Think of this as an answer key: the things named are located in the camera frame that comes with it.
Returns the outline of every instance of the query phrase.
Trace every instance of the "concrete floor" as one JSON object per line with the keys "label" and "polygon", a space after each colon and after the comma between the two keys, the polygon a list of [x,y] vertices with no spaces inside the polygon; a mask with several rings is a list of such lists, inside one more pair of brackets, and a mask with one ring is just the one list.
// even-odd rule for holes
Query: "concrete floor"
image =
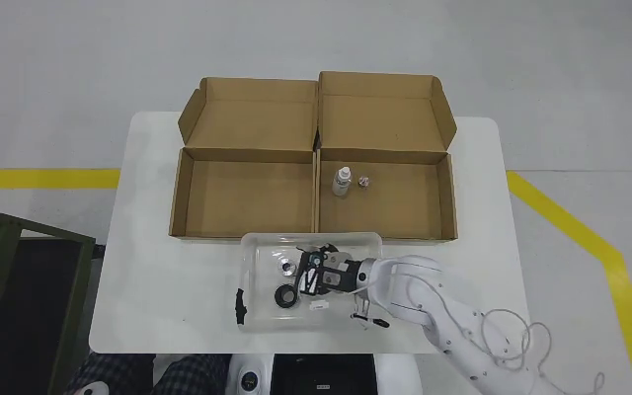
{"label": "concrete floor", "polygon": [[[508,170],[631,257],[631,18],[627,0],[9,0],[0,168],[116,168],[132,115],[181,110],[206,75],[430,73],[456,115],[498,123]],[[0,190],[0,210],[105,243],[115,194]],[[555,337],[547,371],[584,391],[602,370],[602,394],[626,393],[601,263],[512,203],[531,318]],[[427,393],[471,392],[437,356],[420,360]]]}

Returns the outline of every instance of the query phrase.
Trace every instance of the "black tape roll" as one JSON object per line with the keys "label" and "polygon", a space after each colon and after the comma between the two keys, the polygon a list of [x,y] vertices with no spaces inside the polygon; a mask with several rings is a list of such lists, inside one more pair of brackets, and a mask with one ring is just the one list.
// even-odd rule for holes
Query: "black tape roll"
{"label": "black tape roll", "polygon": [[[283,297],[290,292],[292,295],[292,299],[290,301],[285,300]],[[280,308],[290,308],[296,301],[298,300],[298,292],[296,292],[296,288],[292,284],[283,284],[279,288],[276,289],[275,292],[275,302]]]}

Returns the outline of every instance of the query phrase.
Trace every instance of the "white table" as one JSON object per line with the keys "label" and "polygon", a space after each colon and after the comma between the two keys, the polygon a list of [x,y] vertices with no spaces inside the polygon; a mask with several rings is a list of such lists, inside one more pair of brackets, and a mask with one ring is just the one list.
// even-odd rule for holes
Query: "white table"
{"label": "white table", "polygon": [[[182,137],[179,113],[139,113],[129,128],[90,333],[100,353],[411,353],[435,349],[419,327],[340,333],[244,334],[235,324],[239,241],[167,235]],[[457,296],[528,320],[505,164],[496,124],[457,118],[451,146],[458,240],[385,242],[383,256],[419,254],[469,286]],[[517,338],[515,321],[501,323]]]}

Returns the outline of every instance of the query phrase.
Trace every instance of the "yellow floor line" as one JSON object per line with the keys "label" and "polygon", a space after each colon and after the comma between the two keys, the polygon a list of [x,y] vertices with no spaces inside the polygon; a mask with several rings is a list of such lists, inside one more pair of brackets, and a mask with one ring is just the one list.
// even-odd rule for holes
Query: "yellow floor line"
{"label": "yellow floor line", "polygon": [[0,189],[115,189],[119,169],[0,169]]}
{"label": "yellow floor line", "polygon": [[601,261],[619,326],[632,362],[632,284],[623,254],[516,172],[507,172],[510,191]]}

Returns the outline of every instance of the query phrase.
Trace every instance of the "plaid fabric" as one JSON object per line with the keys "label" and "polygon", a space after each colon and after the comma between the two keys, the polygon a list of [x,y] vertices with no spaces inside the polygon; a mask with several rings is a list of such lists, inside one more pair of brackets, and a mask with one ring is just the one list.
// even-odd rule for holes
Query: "plaid fabric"
{"label": "plaid fabric", "polygon": [[154,354],[92,353],[70,379],[64,394],[74,394],[95,381],[108,384],[110,395],[148,394],[153,384],[155,357]]}
{"label": "plaid fabric", "polygon": [[111,395],[221,395],[230,355],[188,355],[172,363],[152,389],[155,355],[90,354],[75,373],[65,395],[95,381],[108,384]]}
{"label": "plaid fabric", "polygon": [[172,363],[152,395],[223,395],[230,355],[194,354]]}

